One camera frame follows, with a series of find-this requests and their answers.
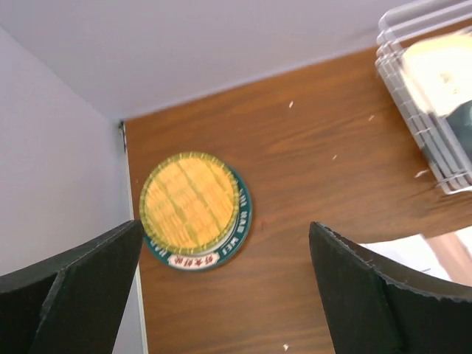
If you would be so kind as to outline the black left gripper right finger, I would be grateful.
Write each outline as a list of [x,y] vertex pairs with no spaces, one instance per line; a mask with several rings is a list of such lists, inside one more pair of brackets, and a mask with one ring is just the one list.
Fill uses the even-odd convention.
[[322,223],[310,256],[336,353],[470,353],[471,287],[411,269]]

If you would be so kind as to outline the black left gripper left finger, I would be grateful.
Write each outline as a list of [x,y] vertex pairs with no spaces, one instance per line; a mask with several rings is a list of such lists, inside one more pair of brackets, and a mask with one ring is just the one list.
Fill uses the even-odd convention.
[[1,276],[1,352],[112,353],[143,237],[128,221]]

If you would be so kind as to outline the printed paper document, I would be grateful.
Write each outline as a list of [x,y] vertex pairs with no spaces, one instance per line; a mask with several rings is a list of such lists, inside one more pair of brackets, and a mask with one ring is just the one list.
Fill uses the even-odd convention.
[[361,243],[361,246],[403,266],[451,281],[433,249],[421,234],[378,243]]

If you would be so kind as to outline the pink file folder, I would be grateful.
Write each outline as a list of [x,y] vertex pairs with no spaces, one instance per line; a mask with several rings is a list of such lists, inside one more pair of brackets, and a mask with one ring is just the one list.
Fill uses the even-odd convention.
[[426,241],[451,280],[471,286],[471,227]]

